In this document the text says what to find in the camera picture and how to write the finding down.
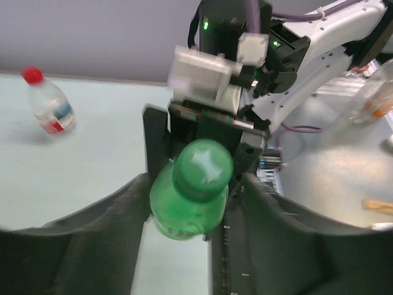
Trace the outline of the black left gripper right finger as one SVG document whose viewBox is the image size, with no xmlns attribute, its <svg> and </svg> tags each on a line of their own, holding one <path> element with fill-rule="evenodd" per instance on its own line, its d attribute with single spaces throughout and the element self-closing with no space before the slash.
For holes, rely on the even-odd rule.
<svg viewBox="0 0 393 295">
<path fill-rule="evenodd" d="M 391 294 L 392 231 L 321 216 L 245 173 L 241 294 Z"/>
</svg>

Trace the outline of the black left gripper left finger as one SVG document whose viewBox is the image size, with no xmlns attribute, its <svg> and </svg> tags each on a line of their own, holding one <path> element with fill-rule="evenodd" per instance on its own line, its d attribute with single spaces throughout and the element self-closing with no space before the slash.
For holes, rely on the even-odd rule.
<svg viewBox="0 0 393 295">
<path fill-rule="evenodd" d="M 2 294 L 130 294 L 149 175 L 44 227 L 1 231 Z"/>
</svg>

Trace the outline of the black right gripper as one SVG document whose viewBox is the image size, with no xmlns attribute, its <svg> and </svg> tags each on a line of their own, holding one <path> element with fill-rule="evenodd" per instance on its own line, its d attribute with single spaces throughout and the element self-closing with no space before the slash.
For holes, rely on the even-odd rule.
<svg viewBox="0 0 393 295">
<path fill-rule="evenodd" d="M 241 181 L 244 173 L 256 174 L 260 155 L 267 147 L 268 130 L 201 105 L 188 107 L 172 101 L 168 111 L 147 106 L 142 114 L 146 166 L 151 181 L 177 156 L 173 137 L 184 144 L 204 138 L 225 146 L 234 153 L 235 181 Z"/>
</svg>

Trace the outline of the green plastic bottle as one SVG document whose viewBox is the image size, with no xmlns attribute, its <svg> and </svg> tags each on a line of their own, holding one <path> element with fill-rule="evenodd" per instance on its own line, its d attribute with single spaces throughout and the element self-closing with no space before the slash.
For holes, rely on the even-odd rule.
<svg viewBox="0 0 393 295">
<path fill-rule="evenodd" d="M 150 208 L 157 229 L 172 240 L 207 234 L 222 220 L 228 187 L 207 203 L 194 202 L 175 189 L 173 170 L 174 164 L 168 162 L 150 190 Z"/>
</svg>

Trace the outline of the clear bottle with red label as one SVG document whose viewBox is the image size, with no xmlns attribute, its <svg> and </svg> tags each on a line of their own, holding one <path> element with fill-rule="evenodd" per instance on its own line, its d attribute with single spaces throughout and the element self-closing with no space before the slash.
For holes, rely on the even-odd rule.
<svg viewBox="0 0 393 295">
<path fill-rule="evenodd" d="M 75 127 L 75 115 L 68 98 L 48 79 L 37 85 L 28 84 L 28 101 L 34 117 L 49 135 Z"/>
</svg>

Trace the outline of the clear bottle with orange label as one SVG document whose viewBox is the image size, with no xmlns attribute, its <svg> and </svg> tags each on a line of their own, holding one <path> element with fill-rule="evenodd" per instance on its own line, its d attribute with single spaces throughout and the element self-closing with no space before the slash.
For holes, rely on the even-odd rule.
<svg viewBox="0 0 393 295">
<path fill-rule="evenodd" d="M 361 130 L 392 111 L 392 60 L 383 63 L 351 97 L 333 124 L 339 131 Z"/>
</svg>

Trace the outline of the red bottle cap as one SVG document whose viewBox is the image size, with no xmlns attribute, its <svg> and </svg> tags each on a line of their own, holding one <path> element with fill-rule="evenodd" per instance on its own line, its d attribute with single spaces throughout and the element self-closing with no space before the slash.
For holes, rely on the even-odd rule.
<svg viewBox="0 0 393 295">
<path fill-rule="evenodd" d="M 21 76 L 29 85 L 37 85 L 45 80 L 42 71 L 33 66 L 26 67 L 21 70 Z"/>
</svg>

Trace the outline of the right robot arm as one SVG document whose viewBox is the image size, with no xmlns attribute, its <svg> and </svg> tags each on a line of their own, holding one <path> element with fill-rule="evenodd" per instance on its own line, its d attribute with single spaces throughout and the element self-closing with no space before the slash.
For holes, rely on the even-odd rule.
<svg viewBox="0 0 393 295">
<path fill-rule="evenodd" d="M 285 118 L 329 80 L 372 61 L 391 35 L 391 1 L 336 1 L 298 16 L 266 1 L 201 1 L 187 46 L 174 51 L 168 109 L 143 114 L 150 178 L 200 138 L 229 150 L 235 180 L 278 168 L 267 140 Z"/>
</svg>

